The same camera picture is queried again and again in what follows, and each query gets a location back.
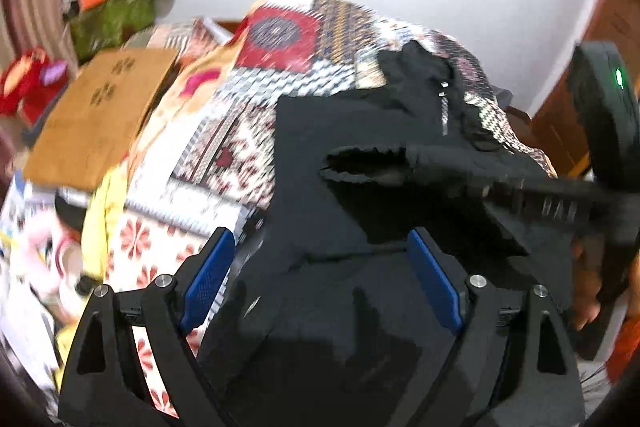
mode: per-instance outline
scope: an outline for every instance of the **zipper pull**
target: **zipper pull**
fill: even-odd
[[[440,92],[440,104],[442,105],[442,135],[447,136],[449,133],[449,100],[444,91]]]

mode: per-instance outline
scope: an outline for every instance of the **yellow fabric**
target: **yellow fabric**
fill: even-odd
[[[99,281],[107,268],[111,233],[122,214],[126,198],[127,167],[123,162],[105,174],[84,216],[82,267],[87,275]]]
[[[56,342],[58,343],[60,359],[62,359],[62,364],[55,374],[56,386],[58,387],[58,390],[60,390],[60,386],[62,385],[62,377],[65,373],[66,358],[69,356],[71,343],[74,341],[74,336],[76,336],[76,329],[78,329],[77,323],[69,324],[68,326],[62,328],[56,335]]]

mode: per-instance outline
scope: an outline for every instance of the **metal screw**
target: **metal screw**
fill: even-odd
[[[94,295],[96,297],[104,297],[109,293],[109,287],[106,284],[100,284],[95,287]]]
[[[547,290],[542,284],[536,284],[533,286],[533,293],[538,297],[546,297],[549,295],[549,290]]]
[[[469,277],[469,282],[471,286],[475,286],[476,288],[484,288],[486,286],[486,279],[481,275],[472,275]]]
[[[172,280],[174,280],[174,278],[171,277],[168,273],[163,273],[162,275],[159,275],[158,277],[156,277],[156,279],[154,280],[154,283],[156,283],[156,286],[160,286],[161,288],[166,288],[171,284]]]

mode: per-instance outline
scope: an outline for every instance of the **cardboard box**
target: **cardboard box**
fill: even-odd
[[[24,177],[95,190],[140,132],[176,57],[172,49],[98,53],[49,115]]]

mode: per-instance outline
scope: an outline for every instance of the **stuffed toy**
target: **stuffed toy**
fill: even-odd
[[[33,125],[67,80],[66,62],[52,62],[42,48],[26,52],[0,77],[0,114],[19,111],[25,123]]]

